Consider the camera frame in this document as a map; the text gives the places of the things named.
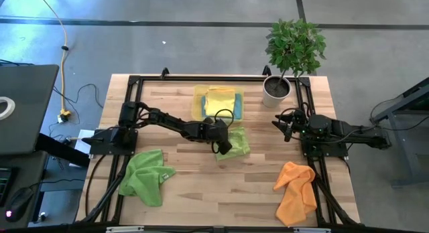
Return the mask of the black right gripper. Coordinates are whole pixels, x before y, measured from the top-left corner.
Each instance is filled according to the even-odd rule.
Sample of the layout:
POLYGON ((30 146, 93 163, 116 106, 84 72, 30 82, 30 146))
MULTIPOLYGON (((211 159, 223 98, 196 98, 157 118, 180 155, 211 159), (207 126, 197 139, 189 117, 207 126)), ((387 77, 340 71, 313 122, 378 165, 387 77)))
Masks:
POLYGON ((293 131, 303 134, 307 131, 308 120, 303 110, 295 110, 292 114, 276 114, 275 118, 278 121, 272 121, 271 123, 283 133, 285 142, 291 140, 293 131))

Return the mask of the lime green microfiber towel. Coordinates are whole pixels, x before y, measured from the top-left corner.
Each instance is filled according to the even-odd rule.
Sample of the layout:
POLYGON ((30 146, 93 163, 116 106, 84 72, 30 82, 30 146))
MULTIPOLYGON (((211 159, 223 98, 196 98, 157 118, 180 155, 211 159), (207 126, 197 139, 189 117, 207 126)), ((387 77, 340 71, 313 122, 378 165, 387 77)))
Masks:
POLYGON ((217 161, 232 159, 250 153, 249 141, 244 127, 236 127, 229 131, 229 142, 232 144, 232 148, 224 155, 217 153, 215 155, 217 161))

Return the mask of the blue microfiber towel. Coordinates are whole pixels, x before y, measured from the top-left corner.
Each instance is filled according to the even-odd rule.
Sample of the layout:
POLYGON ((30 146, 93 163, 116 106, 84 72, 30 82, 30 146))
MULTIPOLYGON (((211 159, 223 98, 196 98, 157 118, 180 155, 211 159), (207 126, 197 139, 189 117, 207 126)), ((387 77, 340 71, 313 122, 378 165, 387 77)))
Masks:
MULTIPOLYGON (((205 110, 205 103, 206 103, 206 97, 202 96, 201 98, 201 110, 200 113, 202 117, 206 117, 206 110, 205 110)), ((235 94, 235 104, 233 109, 234 119, 241 121, 243 119, 243 99, 242 95, 239 93, 235 94)))

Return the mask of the yellow microfiber towel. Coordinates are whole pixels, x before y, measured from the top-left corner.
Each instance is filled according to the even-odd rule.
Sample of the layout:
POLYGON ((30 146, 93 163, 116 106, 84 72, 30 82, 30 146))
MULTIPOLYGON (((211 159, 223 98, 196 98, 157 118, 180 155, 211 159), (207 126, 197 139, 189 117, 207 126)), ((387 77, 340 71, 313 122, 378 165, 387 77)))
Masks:
POLYGON ((205 95, 205 114, 207 116, 231 118, 235 106, 235 90, 211 87, 205 95))

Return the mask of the orange microfiber towel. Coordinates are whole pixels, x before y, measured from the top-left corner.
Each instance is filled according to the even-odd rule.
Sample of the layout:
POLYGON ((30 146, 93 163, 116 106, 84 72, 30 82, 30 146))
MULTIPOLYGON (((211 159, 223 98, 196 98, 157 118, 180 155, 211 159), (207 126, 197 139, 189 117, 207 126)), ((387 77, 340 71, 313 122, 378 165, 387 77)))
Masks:
POLYGON ((284 188, 284 195, 275 216, 285 226, 304 222, 307 214, 317 209, 312 187, 315 177, 314 170, 307 165, 298 165, 290 161, 282 167, 273 190, 284 188))

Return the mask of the grass green microfiber towel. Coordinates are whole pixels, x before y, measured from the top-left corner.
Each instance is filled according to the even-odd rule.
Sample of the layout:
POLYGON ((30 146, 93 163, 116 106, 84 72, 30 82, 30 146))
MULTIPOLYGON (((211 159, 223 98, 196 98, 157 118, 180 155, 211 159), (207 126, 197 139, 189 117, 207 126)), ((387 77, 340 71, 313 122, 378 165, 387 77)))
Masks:
POLYGON ((138 197, 149 207, 160 207, 163 204, 160 186, 175 174, 173 167, 164 165, 161 149, 139 153, 127 164, 119 194, 138 197))

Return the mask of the yellow translucent plastic bin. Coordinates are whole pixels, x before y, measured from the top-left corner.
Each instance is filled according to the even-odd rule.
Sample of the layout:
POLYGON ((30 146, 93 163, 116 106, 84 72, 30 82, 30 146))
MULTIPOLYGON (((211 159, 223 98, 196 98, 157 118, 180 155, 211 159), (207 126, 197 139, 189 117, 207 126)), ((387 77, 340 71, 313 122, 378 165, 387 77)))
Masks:
POLYGON ((197 85, 194 87, 194 97, 193 97, 193 101, 192 101, 192 118, 194 120, 198 120, 198 121, 202 121, 205 118, 211 118, 211 119, 223 119, 226 120, 228 123, 231 121, 234 122, 241 122, 238 120, 234 119, 234 114, 233 112, 231 112, 231 118, 227 118, 227 117, 216 117, 216 116, 201 116, 201 98, 202 96, 206 95, 206 92, 209 88, 211 87, 219 87, 219 88, 231 88, 235 90, 235 93, 239 93, 242 95, 242 99, 243 99, 243 89, 242 88, 238 88, 238 87, 232 87, 232 86, 209 86, 209 85, 197 85))

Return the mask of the black metal side table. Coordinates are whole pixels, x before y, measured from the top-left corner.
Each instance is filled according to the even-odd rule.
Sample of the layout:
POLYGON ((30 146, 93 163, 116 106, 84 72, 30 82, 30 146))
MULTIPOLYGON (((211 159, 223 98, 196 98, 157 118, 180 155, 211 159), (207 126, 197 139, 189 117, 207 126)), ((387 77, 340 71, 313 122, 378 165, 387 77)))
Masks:
POLYGON ((393 105, 375 114, 369 120, 377 125, 389 121, 386 131, 393 133, 400 159, 408 175, 393 180, 392 187, 429 183, 429 77, 393 98, 393 105))

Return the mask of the white flat box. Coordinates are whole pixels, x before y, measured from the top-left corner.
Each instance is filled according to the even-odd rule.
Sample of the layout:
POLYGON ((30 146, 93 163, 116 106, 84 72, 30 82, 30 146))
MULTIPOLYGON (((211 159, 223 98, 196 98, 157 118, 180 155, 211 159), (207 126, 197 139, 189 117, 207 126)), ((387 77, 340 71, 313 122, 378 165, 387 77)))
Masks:
POLYGON ((94 133, 95 132, 93 130, 82 129, 77 136, 74 148, 88 155, 90 153, 91 146, 88 143, 82 141, 82 138, 92 137, 94 133))

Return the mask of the black side desk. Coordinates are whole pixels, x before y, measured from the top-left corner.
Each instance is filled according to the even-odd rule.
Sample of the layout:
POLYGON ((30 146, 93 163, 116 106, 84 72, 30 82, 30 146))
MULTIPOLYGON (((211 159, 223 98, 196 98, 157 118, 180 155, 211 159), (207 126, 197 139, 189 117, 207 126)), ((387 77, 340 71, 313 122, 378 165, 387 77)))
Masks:
POLYGON ((82 167, 89 165, 87 154, 42 133, 38 135, 32 153, 0 156, 0 168, 11 170, 11 184, 5 187, 7 196, 0 206, 0 230, 25 228, 30 222, 38 220, 44 196, 40 189, 49 156, 65 159, 82 167), (7 205, 14 198, 14 193, 21 189, 25 194, 23 206, 18 210, 9 210, 7 205))

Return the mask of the white tape roll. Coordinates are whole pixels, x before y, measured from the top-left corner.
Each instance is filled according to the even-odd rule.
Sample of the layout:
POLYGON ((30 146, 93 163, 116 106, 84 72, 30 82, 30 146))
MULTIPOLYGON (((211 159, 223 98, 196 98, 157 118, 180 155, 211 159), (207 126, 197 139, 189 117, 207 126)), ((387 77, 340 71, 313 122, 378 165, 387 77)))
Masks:
POLYGON ((6 103, 7 106, 3 112, 0 112, 0 121, 9 117, 15 110, 15 102, 12 99, 6 96, 0 96, 0 103, 4 103, 4 102, 6 103))

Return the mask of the black keyboard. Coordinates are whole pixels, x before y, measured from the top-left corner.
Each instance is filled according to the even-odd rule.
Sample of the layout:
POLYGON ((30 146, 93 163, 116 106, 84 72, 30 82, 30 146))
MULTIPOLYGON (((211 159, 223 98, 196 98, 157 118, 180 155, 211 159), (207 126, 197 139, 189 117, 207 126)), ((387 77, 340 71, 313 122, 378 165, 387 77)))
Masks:
POLYGON ((16 167, 0 167, 0 208, 5 205, 7 196, 17 175, 16 167))

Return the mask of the black aluminium table frame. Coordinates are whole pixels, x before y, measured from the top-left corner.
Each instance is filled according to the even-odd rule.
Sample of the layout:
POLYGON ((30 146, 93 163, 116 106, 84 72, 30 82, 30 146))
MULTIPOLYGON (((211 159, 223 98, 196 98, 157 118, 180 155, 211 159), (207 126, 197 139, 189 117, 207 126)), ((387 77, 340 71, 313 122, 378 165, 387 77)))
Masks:
MULTIPOLYGON (((121 105, 130 100, 141 100, 188 121, 192 119, 195 86, 232 86, 244 91, 240 125, 245 128, 251 151, 217 161, 205 143, 192 143, 154 125, 144 127, 139 130, 137 152, 161 149, 165 164, 176 170, 161 185, 162 206, 149 207, 137 197, 114 193, 102 215, 84 223, 86 211, 97 205, 123 162, 122 157, 106 155, 102 161, 90 162, 77 223, 70 231, 105 233, 107 227, 143 226, 144 233, 294 233, 293 228, 285 227, 275 217, 283 191, 274 191, 273 185, 285 163, 304 165, 307 160, 301 144, 295 140, 285 142, 271 122, 281 109, 302 102, 307 102, 313 112, 328 117, 335 117, 335 110, 324 76, 293 81, 290 95, 277 108, 263 105, 263 81, 264 76, 246 75, 112 75, 100 121, 102 128, 115 125, 121 105)), ((329 220, 331 214, 327 203, 321 201, 318 209, 297 227, 323 228, 320 220, 329 220)))

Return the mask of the white metal bracket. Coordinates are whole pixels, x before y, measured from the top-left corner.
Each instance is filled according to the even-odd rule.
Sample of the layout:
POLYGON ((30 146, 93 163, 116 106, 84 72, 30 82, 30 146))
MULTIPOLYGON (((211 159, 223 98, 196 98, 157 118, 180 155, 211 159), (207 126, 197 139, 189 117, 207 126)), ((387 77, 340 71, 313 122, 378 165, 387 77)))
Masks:
POLYGON ((144 233, 143 226, 113 226, 107 227, 105 233, 144 233))
POLYGON ((332 233, 329 228, 307 228, 307 227, 297 227, 293 228, 294 233, 332 233))

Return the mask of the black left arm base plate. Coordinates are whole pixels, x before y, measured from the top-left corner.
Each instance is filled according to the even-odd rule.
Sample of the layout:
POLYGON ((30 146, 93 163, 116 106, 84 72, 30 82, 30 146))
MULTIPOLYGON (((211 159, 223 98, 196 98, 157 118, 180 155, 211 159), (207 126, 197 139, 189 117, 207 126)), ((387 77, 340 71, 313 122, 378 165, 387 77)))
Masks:
POLYGON ((97 129, 93 136, 81 140, 90 145, 91 155, 133 155, 138 131, 127 127, 97 129))

